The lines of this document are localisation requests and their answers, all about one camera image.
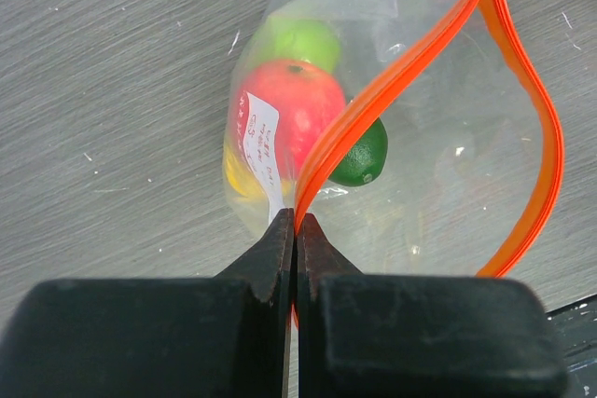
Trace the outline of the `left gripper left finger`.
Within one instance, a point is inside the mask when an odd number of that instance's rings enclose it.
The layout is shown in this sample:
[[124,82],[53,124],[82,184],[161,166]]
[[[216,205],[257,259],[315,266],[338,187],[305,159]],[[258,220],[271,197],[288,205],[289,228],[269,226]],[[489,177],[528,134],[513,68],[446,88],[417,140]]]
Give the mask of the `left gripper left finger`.
[[5,397],[284,397],[294,214],[212,278],[56,279],[1,338]]

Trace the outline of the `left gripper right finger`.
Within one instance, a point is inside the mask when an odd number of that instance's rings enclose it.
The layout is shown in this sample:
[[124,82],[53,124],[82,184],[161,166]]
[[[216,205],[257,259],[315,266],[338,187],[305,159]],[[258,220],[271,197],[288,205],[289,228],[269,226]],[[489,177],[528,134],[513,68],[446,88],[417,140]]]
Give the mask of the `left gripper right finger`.
[[567,372],[535,293],[496,278],[372,275],[313,215],[296,235],[303,397],[561,397]]

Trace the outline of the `yellow pear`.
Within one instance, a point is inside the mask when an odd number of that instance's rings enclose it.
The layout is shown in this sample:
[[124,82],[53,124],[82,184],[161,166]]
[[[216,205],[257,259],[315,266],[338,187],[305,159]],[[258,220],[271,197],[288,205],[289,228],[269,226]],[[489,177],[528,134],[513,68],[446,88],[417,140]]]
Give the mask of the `yellow pear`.
[[260,178],[255,177],[250,166],[237,154],[236,147],[225,140],[223,144],[223,172],[229,185],[243,198],[258,200],[266,198]]

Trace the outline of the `dark green avocado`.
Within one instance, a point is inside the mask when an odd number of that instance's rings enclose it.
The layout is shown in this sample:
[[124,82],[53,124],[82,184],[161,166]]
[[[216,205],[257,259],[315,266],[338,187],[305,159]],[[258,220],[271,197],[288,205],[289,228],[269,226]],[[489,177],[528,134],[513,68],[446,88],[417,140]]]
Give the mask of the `dark green avocado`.
[[328,180],[349,187],[369,184],[381,175],[387,152],[388,135],[378,118],[352,146]]

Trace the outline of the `clear zip top bag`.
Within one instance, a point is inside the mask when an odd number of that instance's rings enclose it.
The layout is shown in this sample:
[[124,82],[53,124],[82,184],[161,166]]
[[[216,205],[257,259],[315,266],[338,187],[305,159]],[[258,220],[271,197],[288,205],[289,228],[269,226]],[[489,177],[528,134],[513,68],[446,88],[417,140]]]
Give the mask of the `clear zip top bag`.
[[[367,272],[501,277],[547,222],[564,168],[562,127],[521,43],[507,0],[270,0],[270,17],[325,22],[341,43],[331,74],[345,107],[298,176],[283,178],[278,112],[249,95],[237,154],[266,198],[223,185],[255,236],[284,208],[313,215],[327,239]],[[380,118],[381,175],[328,180]]]

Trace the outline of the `red apple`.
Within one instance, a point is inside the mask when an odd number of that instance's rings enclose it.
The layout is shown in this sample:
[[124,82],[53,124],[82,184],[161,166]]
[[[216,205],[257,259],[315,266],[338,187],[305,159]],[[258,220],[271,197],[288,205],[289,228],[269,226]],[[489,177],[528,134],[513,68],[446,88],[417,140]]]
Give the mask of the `red apple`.
[[292,59],[265,62],[241,82],[229,107],[229,138],[238,152],[249,119],[249,95],[278,112],[276,161],[285,179],[298,176],[319,136],[345,107],[339,82],[323,69]]

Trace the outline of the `green apple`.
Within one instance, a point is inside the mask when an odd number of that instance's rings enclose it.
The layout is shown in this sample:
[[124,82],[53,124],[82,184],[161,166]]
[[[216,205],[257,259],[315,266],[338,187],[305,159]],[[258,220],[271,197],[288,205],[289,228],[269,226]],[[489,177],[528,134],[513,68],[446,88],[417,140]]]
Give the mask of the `green apple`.
[[341,56],[336,33],[317,20],[268,18],[250,42],[251,68],[277,59],[308,62],[332,74]]

